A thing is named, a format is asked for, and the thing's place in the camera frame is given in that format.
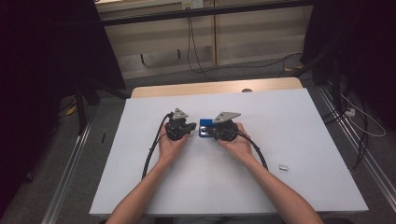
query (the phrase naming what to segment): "metal rod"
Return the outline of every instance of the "metal rod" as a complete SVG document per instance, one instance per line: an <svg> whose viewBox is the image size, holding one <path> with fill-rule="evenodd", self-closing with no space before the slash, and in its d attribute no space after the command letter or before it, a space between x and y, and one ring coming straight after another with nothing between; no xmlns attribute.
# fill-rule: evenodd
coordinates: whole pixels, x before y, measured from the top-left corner
<svg viewBox="0 0 396 224"><path fill-rule="evenodd" d="M314 5L317 0L289 0L289 1L274 1L257 4L247 4L230 7L207 7L196 8L190 10L179 10L162 13L154 13L140 16L126 16L118 18L103 19L102 21L85 21L80 23L62 23L61 27L87 27L87 26L113 26L129 23L139 23L146 21L165 21L173 19L181 19L188 17L201 17L211 15L221 15L237 12L259 11L286 7L305 7Z"/></svg>

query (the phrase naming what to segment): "small metal part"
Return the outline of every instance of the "small metal part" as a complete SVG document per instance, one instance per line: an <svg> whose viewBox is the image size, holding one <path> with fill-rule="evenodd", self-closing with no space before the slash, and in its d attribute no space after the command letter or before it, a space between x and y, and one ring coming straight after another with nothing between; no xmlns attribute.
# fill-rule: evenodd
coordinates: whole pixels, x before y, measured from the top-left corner
<svg viewBox="0 0 396 224"><path fill-rule="evenodd" d="M188 116L189 115L184 113L181 109L176 108L174 116L172 117L172 119L184 119L184 118L187 118Z"/></svg>
<svg viewBox="0 0 396 224"><path fill-rule="evenodd" d="M221 112L214 120L213 123L218 124L218 123L223 123L227 120L234 119L238 116L240 116L241 113L233 113L233 112Z"/></svg>
<svg viewBox="0 0 396 224"><path fill-rule="evenodd" d="M287 165L279 165L279 170L288 171L289 167Z"/></svg>

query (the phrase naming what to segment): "gray floor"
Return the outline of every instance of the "gray floor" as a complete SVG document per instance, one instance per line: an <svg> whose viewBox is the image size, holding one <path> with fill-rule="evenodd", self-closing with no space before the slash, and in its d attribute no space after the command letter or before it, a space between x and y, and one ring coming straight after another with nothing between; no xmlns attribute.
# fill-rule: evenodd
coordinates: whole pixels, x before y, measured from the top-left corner
<svg viewBox="0 0 396 224"><path fill-rule="evenodd" d="M297 58L287 60L286 66L297 65ZM274 62L243 63L238 65L263 65ZM256 68L227 68L215 70L207 73L215 80L237 80L251 78L277 77L282 70L279 63L269 67ZM177 72L173 74L141 77L126 80L128 91L132 91L138 86L192 83L211 81L203 74L192 71ZM308 88L312 99L321 115L329 113L331 110L324 103L317 87L312 84L310 76L304 76L302 82ZM92 217L88 214L91 208L93 196L96 192L98 182L106 165L106 158L111 149L120 116L124 107L124 102L117 98L101 92L102 102L99 106L87 106L88 110L96 110L91 132L81 152L78 166L74 172L72 181L66 193L66 197L57 218L57 223L98 223L100 217ZM356 160L356 152L349 140L343 133L337 122L327 125L330 135L337 145L347 166L352 166ZM378 131L371 125L372 132ZM396 135L388 130L383 138L370 138L369 148L380 167L387 174L389 179L395 183ZM77 140L78 118L76 114L59 120L58 128L53 135L46 152L34 171L34 180L31 183L23 184L9 205L7 212L0 221L5 223L40 223L50 204L50 199L60 181L64 167L72 153L72 149ZM389 205L384 194L375 183L368 170L362 164L355 174L355 179L364 200L369 206L369 211L358 214L321 214L323 217L347 217L357 224L364 223L396 223L396 213Z"/></svg>

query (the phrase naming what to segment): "wooden panel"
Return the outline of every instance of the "wooden panel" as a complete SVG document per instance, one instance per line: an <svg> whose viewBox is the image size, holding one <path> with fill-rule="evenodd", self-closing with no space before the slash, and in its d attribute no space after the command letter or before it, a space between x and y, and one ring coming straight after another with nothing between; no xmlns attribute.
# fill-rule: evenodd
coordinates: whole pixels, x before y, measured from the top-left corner
<svg viewBox="0 0 396 224"><path fill-rule="evenodd" d="M274 91L301 89L303 86L296 77L252 79L223 82L206 82L167 86L138 87L132 92L133 98L153 96L179 96L194 94L210 94L224 92L241 92L243 89L252 91Z"/></svg>

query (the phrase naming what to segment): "handheld controller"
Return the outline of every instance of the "handheld controller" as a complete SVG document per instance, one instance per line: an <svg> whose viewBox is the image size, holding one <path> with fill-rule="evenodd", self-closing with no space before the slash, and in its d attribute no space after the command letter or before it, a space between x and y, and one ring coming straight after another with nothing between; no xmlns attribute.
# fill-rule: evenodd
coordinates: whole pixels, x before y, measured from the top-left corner
<svg viewBox="0 0 396 224"><path fill-rule="evenodd" d="M240 115L240 113L221 112L215 119L201 119L199 135L231 142L238 135L238 127L232 119Z"/></svg>
<svg viewBox="0 0 396 224"><path fill-rule="evenodd" d="M189 115L184 113L179 108L175 109L175 113L171 112L169 122L165 125L166 134L172 141L180 140L184 134L190 134L191 131L195 130L197 124L189 123L186 124L186 118Z"/></svg>

